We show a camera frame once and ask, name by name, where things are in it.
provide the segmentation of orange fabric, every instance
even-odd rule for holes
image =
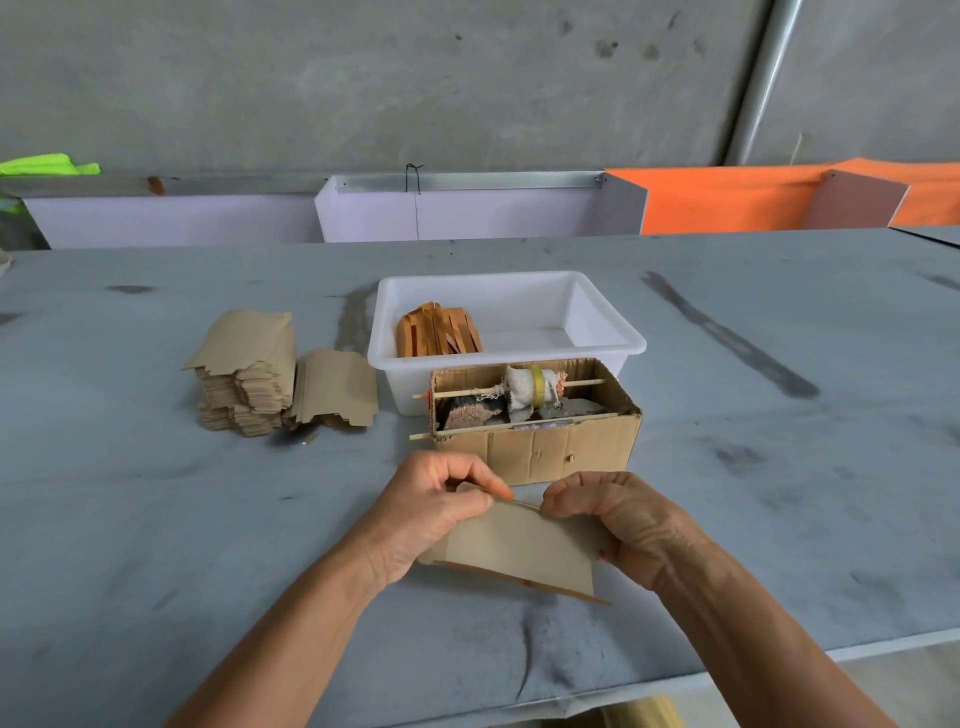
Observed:
[[[650,191],[643,234],[795,230],[823,174],[842,169],[910,184],[895,225],[960,224],[960,163],[849,159],[783,167],[608,169]]]

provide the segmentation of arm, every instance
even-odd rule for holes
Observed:
[[[744,728],[894,727],[739,562],[641,478],[576,473],[547,488],[541,512],[601,518],[619,542],[605,558],[660,598]]]
[[[448,482],[464,480],[483,490],[447,491]],[[167,725],[305,725],[367,605],[458,521],[486,512],[490,494],[513,498],[475,455],[411,455],[370,511],[300,575]]]

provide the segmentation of floor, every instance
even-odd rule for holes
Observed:
[[[953,728],[960,723],[960,643],[864,658],[843,667],[900,728]],[[716,688],[673,699],[684,728],[737,728]],[[539,726],[534,721],[513,728]]]

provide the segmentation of person's left hand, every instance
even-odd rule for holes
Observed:
[[[480,490],[448,490],[463,481]],[[476,455],[419,450],[403,461],[340,549],[369,559],[381,587],[393,584],[458,521],[486,513],[492,497],[513,500],[514,492]]]

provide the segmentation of plastic tub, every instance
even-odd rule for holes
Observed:
[[[396,323],[421,303],[469,311],[482,353],[397,357]],[[425,415],[414,400],[435,369],[593,357],[617,375],[646,340],[576,271],[413,276],[380,281],[367,359],[383,370],[401,415]]]

